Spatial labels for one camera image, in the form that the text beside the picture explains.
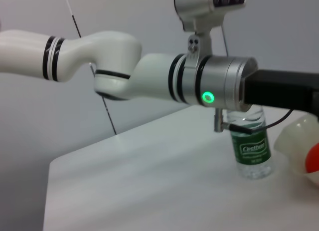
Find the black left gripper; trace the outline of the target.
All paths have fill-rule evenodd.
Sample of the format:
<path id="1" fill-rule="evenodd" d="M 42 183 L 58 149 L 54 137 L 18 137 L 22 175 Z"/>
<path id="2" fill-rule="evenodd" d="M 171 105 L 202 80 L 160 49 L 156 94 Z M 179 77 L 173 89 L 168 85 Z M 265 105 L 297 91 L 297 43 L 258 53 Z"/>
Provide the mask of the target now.
<path id="1" fill-rule="evenodd" d="M 244 103 L 319 115 L 319 74 L 262 70 L 244 79 Z"/>

